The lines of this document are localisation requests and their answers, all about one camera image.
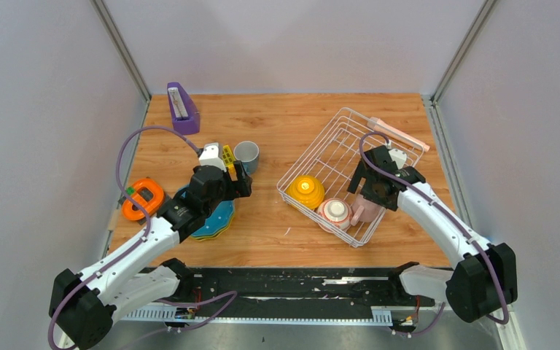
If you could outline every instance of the orange tape measure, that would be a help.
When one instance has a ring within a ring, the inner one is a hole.
[[[134,182],[128,187],[128,194],[131,195],[132,199],[138,204],[142,205],[149,215],[153,215],[158,211],[162,203],[164,203],[164,190],[157,182],[150,178],[140,179]],[[130,200],[123,202],[121,213],[130,221],[140,222],[144,220],[143,212],[136,208],[134,203]]]

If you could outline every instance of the yellow bowl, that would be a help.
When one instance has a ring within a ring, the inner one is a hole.
[[[323,184],[314,176],[298,176],[291,182],[287,194],[310,210],[316,209],[325,197]]]

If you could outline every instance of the stack of plates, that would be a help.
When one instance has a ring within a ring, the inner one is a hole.
[[[205,226],[199,228],[190,237],[197,241],[205,241],[216,238],[230,226],[234,216],[234,202],[220,202],[213,214],[211,214],[211,216],[205,221]]]

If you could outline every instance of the pink handle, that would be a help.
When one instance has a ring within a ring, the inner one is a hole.
[[[364,206],[359,206],[359,208],[357,208],[355,214],[353,214],[353,217],[351,218],[351,226],[357,225],[357,223],[359,222],[359,217],[362,216],[363,212],[364,212]]]
[[[374,131],[378,131],[380,133],[385,134],[393,134],[393,136],[397,136],[396,139],[401,138],[407,141],[410,141],[413,144],[420,146],[424,149],[424,152],[428,152],[430,150],[430,146],[425,144],[424,142],[416,139],[415,137],[409,135],[408,133],[402,132],[393,126],[390,126],[383,120],[378,119],[377,117],[371,117],[370,122],[368,122],[368,127],[373,129]]]

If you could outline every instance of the blue plate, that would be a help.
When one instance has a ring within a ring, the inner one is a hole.
[[[205,221],[205,225],[196,230],[191,236],[196,239],[215,236],[218,231],[224,230],[230,224],[234,214],[235,204],[233,201],[220,202],[216,210]]]

